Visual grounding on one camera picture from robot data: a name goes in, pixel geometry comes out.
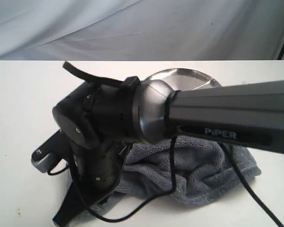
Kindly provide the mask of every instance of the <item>folded towel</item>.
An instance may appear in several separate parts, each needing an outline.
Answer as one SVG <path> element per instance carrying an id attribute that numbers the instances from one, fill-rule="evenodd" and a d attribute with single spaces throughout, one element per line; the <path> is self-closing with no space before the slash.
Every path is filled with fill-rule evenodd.
<path id="1" fill-rule="evenodd" d="M 171 189 L 169 166 L 170 140 L 163 144 L 134 144 L 129 152 L 121 182 L 104 204 L 92 206 L 104 215 L 126 194 L 148 198 Z M 247 148 L 226 145 L 245 179 L 261 174 Z M 202 206 L 222 197 L 238 185 L 239 179 L 218 143 L 192 137 L 180 136 L 175 146 L 175 169 L 177 189 L 169 195 L 187 206 Z M 83 212 L 77 221 L 93 218 Z"/>

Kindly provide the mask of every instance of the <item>white cloth backdrop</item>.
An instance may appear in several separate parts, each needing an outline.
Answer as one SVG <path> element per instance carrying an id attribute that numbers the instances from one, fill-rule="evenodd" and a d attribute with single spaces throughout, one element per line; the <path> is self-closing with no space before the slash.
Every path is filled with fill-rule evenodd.
<path id="1" fill-rule="evenodd" d="M 267 60 L 284 0 L 0 0 L 1 60 Z"/>

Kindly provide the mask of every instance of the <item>metal bowl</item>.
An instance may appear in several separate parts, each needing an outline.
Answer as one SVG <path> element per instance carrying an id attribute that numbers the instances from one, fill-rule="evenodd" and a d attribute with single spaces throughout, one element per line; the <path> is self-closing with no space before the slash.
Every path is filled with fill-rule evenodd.
<path id="1" fill-rule="evenodd" d="M 173 68 L 156 72 L 146 80 L 160 79 L 174 90 L 188 91 L 212 87 L 221 87 L 221 84 L 211 76 L 197 70 Z"/>

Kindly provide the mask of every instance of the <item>white table surface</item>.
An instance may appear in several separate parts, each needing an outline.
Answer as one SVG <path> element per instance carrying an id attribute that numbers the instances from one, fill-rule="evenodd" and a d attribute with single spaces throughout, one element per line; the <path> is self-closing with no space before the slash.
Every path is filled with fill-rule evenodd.
<path id="1" fill-rule="evenodd" d="M 223 86 L 284 79 L 284 61 L 72 62 L 79 69 L 116 79 L 140 79 L 166 68 L 202 71 Z M 82 81 L 61 61 L 0 61 L 0 227 L 50 227 L 66 189 L 66 173 L 49 177 L 30 163 L 31 153 L 57 129 L 51 109 Z M 262 175 L 252 188 L 284 223 L 284 155 L 250 149 Z M 117 218 L 141 201 L 127 197 L 106 216 Z M 84 226 L 274 227 L 240 185 L 217 202 L 186 209 L 166 198 L 153 201 L 128 221 Z"/>

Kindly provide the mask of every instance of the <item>screw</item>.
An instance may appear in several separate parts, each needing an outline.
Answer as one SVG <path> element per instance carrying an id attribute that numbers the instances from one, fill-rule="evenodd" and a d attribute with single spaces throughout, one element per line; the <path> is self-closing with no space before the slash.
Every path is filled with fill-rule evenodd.
<path id="1" fill-rule="evenodd" d="M 42 154 L 42 150 L 40 150 L 40 149 L 36 150 L 36 154 L 41 155 Z"/>

